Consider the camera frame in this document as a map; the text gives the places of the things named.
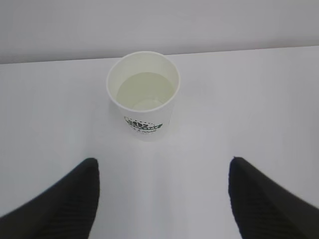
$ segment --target white table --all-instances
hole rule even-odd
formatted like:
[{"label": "white table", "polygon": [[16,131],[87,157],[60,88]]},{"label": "white table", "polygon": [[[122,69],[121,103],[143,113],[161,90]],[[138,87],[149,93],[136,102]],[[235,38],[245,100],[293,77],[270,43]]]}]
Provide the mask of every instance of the white table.
[{"label": "white table", "polygon": [[169,56],[168,135],[127,134],[105,91],[117,59],[0,65],[0,215],[99,159],[91,239],[239,239],[228,169],[242,156],[319,207],[319,47]]}]

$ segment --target white wall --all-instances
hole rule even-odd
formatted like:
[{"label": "white wall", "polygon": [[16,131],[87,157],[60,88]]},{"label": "white wall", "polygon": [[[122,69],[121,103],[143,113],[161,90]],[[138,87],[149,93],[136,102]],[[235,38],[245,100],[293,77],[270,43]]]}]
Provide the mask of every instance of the white wall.
[{"label": "white wall", "polygon": [[0,1],[0,63],[309,45],[318,0]]}]

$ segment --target white paper cup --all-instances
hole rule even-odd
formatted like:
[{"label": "white paper cup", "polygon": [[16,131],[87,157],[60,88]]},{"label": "white paper cup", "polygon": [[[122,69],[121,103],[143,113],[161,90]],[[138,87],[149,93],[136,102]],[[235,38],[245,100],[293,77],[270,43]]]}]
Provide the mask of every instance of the white paper cup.
[{"label": "white paper cup", "polygon": [[[143,72],[157,73],[168,79],[174,89],[173,96],[150,110],[139,111],[121,105],[117,101],[120,86],[129,77]],[[111,68],[106,79],[106,89],[111,100],[119,107],[133,134],[144,141],[156,140],[167,131],[179,86],[180,76],[176,66],[164,55],[150,51],[135,52],[123,57]]]}]

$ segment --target cup rim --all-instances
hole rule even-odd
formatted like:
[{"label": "cup rim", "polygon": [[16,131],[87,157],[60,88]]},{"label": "cup rim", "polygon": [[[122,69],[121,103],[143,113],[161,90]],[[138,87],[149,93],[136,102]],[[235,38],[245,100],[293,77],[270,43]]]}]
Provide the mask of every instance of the cup rim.
[{"label": "cup rim", "polygon": [[[162,105],[160,105],[160,106],[158,106],[158,107],[155,107],[155,108],[153,108],[153,109],[150,109],[150,110],[137,111],[137,110],[133,110],[133,109],[130,109],[130,108],[128,108],[128,107],[125,107],[125,106],[121,105],[120,103],[118,103],[118,102],[113,98],[113,96],[111,95],[111,93],[110,93],[110,91],[109,91],[108,83],[109,83],[109,77],[110,77],[111,72],[113,71],[113,69],[114,69],[118,64],[120,64],[120,62],[121,62],[123,59],[125,59],[125,58],[127,58],[127,57],[130,57],[130,56],[132,56],[132,55],[135,55],[135,54],[144,54],[144,53],[155,54],[155,55],[164,57],[167,61],[169,61],[169,62],[175,67],[175,69],[176,69],[176,71],[177,71],[178,85],[177,85],[177,88],[176,88],[174,94],[173,94],[173,95],[171,96],[171,98],[170,98],[168,101],[166,101],[164,104],[162,104]],[[133,52],[133,53],[131,53],[131,54],[128,54],[128,55],[126,55],[126,56],[120,58],[120,60],[119,60],[118,62],[116,62],[116,63],[111,67],[111,69],[109,70],[109,73],[108,73],[108,75],[107,75],[107,78],[106,78],[106,91],[107,91],[109,97],[111,98],[112,102],[115,103],[115,104],[116,104],[118,107],[120,107],[120,108],[123,108],[123,109],[125,109],[125,110],[127,110],[127,111],[135,112],[135,113],[148,113],[148,112],[157,111],[157,110],[159,110],[159,109],[165,107],[166,105],[168,105],[168,104],[175,98],[176,94],[177,94],[178,91],[179,91],[179,88],[180,88],[180,74],[179,74],[179,71],[178,71],[178,68],[176,67],[176,65],[175,65],[171,60],[169,60],[166,56],[164,56],[163,54],[158,53],[158,52],[154,52],[154,51],[137,51],[137,52]]]}]

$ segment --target water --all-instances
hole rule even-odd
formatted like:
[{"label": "water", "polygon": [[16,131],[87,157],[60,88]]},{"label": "water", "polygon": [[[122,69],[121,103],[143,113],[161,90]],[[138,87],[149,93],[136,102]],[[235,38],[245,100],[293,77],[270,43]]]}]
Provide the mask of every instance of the water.
[{"label": "water", "polygon": [[168,79],[151,72],[129,77],[119,88],[116,100],[123,106],[145,111],[167,102],[175,90]]}]

